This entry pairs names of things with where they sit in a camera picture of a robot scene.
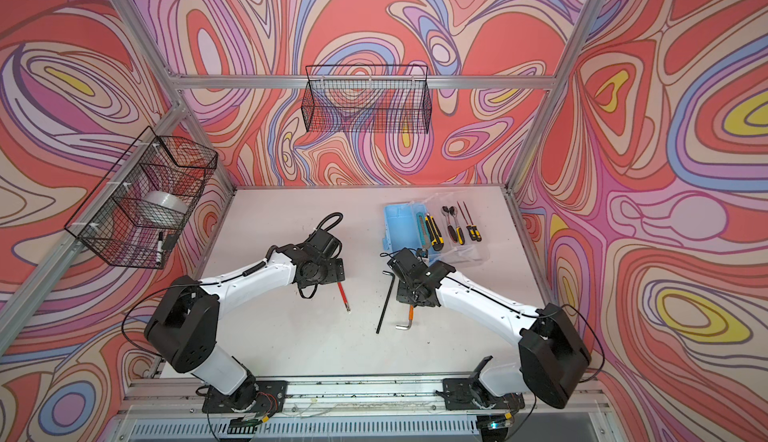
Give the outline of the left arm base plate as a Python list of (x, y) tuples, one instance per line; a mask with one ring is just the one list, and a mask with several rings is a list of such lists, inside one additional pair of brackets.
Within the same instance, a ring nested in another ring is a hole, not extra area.
[(242, 387), (230, 395), (214, 387), (207, 387), (202, 412), (272, 416), (283, 410), (287, 389), (288, 381), (279, 379), (247, 379)]

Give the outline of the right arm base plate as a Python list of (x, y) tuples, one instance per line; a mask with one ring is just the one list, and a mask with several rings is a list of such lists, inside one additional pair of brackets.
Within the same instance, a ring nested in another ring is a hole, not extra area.
[(526, 407), (521, 394), (509, 393), (495, 396), (482, 386), (479, 381), (466, 378), (444, 378), (442, 389), (436, 390), (435, 395), (442, 398), (449, 411), (458, 410), (503, 410), (517, 413)]

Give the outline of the teal utility knife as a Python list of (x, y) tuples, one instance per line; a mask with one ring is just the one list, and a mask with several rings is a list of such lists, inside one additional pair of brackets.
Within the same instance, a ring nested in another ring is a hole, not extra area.
[(428, 251), (431, 247), (431, 242), (425, 226), (424, 213), (418, 212), (418, 214), (416, 214), (416, 219), (421, 247), (424, 251)]

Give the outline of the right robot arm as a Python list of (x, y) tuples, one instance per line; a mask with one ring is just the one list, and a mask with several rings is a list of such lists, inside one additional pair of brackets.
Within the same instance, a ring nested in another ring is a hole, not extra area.
[(566, 310), (522, 304), (472, 281), (454, 266), (427, 264), (409, 249), (388, 255), (400, 302), (413, 308), (453, 310), (489, 329), (512, 346), (509, 355), (487, 355), (458, 389), (445, 388), (448, 402), (480, 410), (529, 392), (555, 409), (567, 406), (592, 357)]

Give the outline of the red hex key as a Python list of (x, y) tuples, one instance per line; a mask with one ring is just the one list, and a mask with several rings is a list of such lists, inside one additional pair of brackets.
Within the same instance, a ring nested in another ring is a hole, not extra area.
[(346, 310), (348, 313), (349, 313), (349, 312), (351, 312), (351, 306), (350, 306), (350, 303), (349, 303), (348, 297), (347, 297), (347, 295), (346, 295), (345, 289), (344, 289), (344, 287), (343, 287), (343, 283), (342, 283), (342, 282), (337, 282), (337, 288), (338, 288), (338, 290), (339, 290), (339, 293), (340, 293), (340, 297), (341, 297), (341, 300), (342, 300), (342, 302), (343, 302), (343, 304), (344, 304), (345, 310)]

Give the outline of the orange black screwdriver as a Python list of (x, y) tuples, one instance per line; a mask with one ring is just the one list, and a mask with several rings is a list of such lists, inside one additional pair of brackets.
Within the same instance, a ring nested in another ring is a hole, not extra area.
[(467, 229), (467, 233), (469, 235), (469, 238), (473, 242), (480, 242), (480, 239), (477, 236), (477, 233), (475, 231), (475, 226), (470, 221), (470, 217), (468, 216), (468, 213), (466, 211), (466, 206), (463, 202), (458, 201), (457, 206), (459, 208), (460, 214), (465, 222), (465, 226)]

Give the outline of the yellow black utility knife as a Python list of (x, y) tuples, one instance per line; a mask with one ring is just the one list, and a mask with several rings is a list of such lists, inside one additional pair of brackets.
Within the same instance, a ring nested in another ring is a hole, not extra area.
[(430, 237), (432, 249), (435, 252), (441, 252), (444, 248), (444, 239), (441, 235), (439, 227), (436, 225), (434, 217), (430, 213), (426, 214), (425, 224)]

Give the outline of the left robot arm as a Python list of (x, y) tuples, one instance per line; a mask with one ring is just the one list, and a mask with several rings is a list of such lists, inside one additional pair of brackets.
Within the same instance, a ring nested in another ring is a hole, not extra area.
[[(160, 298), (146, 322), (143, 335), (148, 353), (168, 362), (179, 374), (190, 374), (207, 386), (226, 409), (253, 410), (263, 395), (255, 376), (218, 343), (222, 316), (272, 290), (295, 286), (303, 300), (314, 298), (320, 286), (345, 280), (343, 243), (332, 234), (343, 220), (339, 211), (325, 216), (306, 240), (272, 245), (260, 260), (219, 276), (201, 280), (182, 276), (140, 300)], [(120, 333), (138, 347), (126, 331), (135, 303), (123, 316)]]

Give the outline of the blue plastic tool box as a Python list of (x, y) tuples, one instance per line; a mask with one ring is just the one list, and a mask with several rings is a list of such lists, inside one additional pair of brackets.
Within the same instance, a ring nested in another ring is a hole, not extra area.
[(488, 244), (467, 206), (467, 192), (440, 192), (384, 207), (387, 253), (410, 249), (432, 263), (479, 266), (490, 258)]

